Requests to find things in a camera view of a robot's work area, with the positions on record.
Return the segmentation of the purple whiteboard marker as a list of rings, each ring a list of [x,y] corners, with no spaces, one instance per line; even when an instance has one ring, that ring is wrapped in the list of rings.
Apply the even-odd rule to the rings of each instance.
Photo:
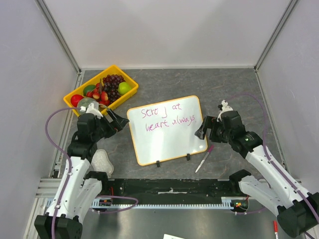
[[[203,166],[204,162],[206,161],[206,159],[208,158],[208,156],[210,155],[210,153],[212,152],[213,149],[214,149],[214,145],[211,145],[210,148],[208,149],[208,151],[206,152],[204,158],[202,159],[202,161],[200,162],[200,164],[196,168],[195,173],[197,173],[200,170],[200,168]]]

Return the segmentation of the yellow-framed whiteboard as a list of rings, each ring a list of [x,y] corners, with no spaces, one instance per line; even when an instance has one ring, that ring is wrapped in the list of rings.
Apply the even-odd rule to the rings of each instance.
[[[127,111],[137,163],[147,166],[205,152],[206,139],[195,132],[203,122],[197,96],[131,108]]]

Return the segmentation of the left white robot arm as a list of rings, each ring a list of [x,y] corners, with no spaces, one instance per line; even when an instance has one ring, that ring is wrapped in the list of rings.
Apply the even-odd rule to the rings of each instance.
[[[111,121],[96,109],[86,109],[78,117],[77,131],[64,153],[65,172],[57,192],[44,215],[38,215],[34,226],[41,239],[79,239],[83,221],[94,199],[109,192],[106,172],[88,172],[97,143],[121,131],[129,122],[107,110]]]

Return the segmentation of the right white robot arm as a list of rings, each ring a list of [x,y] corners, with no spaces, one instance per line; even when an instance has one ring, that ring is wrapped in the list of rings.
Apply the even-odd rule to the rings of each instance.
[[[318,193],[310,193],[270,155],[263,140],[245,129],[237,111],[206,116],[195,135],[204,139],[208,129],[209,140],[229,144],[268,182],[264,185],[248,171],[240,170],[230,176],[228,190],[232,195],[243,193],[256,199],[276,216],[280,227],[292,238],[319,224]]]

